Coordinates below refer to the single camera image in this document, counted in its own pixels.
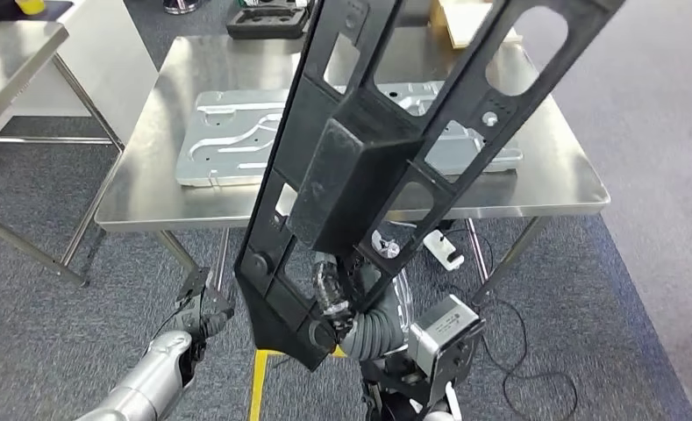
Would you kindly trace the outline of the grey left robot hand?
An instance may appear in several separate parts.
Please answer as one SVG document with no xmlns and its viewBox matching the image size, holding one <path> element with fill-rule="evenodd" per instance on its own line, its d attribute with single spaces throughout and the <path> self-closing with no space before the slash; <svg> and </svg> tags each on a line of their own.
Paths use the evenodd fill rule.
<svg viewBox="0 0 692 421">
<path fill-rule="evenodd" d="M 210 299 L 206 299 L 205 286 L 185 288 L 177 304 L 170 326 L 187 332 L 191 337 L 189 349 L 180 358 L 181 374 L 188 380 L 194 376 L 196 365 L 204 359 L 207 341 L 223 331 L 234 315 L 234 308 L 216 290 L 212 290 Z"/>
</svg>

